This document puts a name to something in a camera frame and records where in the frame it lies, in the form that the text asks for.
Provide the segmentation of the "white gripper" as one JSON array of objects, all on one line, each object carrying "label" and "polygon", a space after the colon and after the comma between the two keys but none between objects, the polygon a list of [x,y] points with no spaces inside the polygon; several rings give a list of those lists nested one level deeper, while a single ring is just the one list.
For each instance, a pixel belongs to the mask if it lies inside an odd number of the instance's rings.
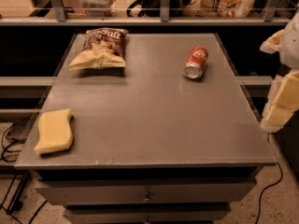
[{"label": "white gripper", "polygon": [[[284,30],[268,37],[260,51],[279,52],[280,62],[290,68],[299,68],[299,13],[289,21]],[[261,128],[267,133],[282,129],[293,114],[299,110],[299,70],[291,70],[286,76],[275,76],[267,103],[262,113]]]}]

